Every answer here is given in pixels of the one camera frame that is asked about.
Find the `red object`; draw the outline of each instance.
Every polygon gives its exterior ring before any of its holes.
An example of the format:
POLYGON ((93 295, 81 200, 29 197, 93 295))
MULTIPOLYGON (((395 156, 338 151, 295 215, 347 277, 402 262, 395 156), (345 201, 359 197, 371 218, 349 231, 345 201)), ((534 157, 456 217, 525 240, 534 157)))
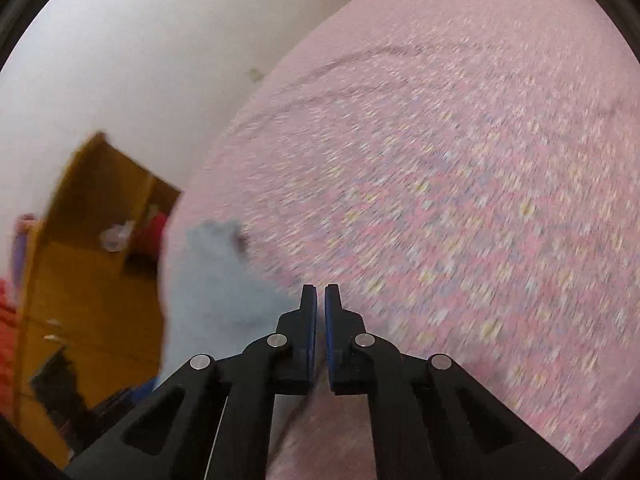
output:
POLYGON ((168 216, 164 213, 156 213, 142 229, 135 233, 132 251, 146 254, 157 261, 160 257, 162 232, 164 231, 167 219, 168 216))
POLYGON ((14 383, 16 315, 6 298, 6 282, 0 280, 0 413, 11 419, 14 383))

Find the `wooden furniture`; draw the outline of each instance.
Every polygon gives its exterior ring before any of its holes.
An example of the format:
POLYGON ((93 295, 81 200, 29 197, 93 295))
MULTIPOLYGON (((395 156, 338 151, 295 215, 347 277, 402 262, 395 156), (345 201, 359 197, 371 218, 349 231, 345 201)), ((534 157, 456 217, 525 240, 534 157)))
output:
POLYGON ((130 244, 107 252, 100 233, 127 221, 139 228, 151 205, 168 215, 178 195, 96 134, 73 156, 30 235, 14 424, 57 466, 65 465, 68 450, 33 398, 29 379, 61 346, 89 407, 156 375, 164 324, 156 262, 136 256, 130 244))

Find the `cabinet door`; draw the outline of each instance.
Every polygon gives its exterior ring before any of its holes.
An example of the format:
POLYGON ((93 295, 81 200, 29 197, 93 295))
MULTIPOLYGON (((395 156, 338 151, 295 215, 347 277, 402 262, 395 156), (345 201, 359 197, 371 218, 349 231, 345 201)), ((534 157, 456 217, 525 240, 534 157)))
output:
POLYGON ((47 263, 33 271, 29 320, 78 344, 160 361, 164 319, 155 274, 127 266, 112 276, 88 256, 83 260, 82 251, 54 242, 42 251, 47 263))
POLYGON ((89 407, 128 386, 137 386, 155 377, 158 365, 115 356, 78 344, 65 338, 59 330, 30 322, 18 362, 21 394, 33 396, 29 379, 60 347, 74 364, 78 375, 78 391, 89 407))
POLYGON ((62 469, 68 462, 69 448, 59 436, 42 405, 31 397, 18 399, 18 430, 45 457, 62 469))

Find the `blue gripper pad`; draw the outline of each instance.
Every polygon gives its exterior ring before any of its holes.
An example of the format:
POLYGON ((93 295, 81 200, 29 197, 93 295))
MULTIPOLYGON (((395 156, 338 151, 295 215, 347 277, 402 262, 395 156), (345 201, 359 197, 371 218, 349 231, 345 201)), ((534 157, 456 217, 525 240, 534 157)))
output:
POLYGON ((342 308, 338 285, 327 285, 324 289, 324 322, 331 390, 337 395, 349 394, 347 390, 359 382, 358 374, 354 376, 354 370, 348 363, 351 339, 366 330, 360 314, 342 308))
POLYGON ((316 364, 316 319, 318 317, 318 295, 313 285, 305 285, 302 288, 300 311, 307 325, 306 374, 309 381, 313 382, 316 364))

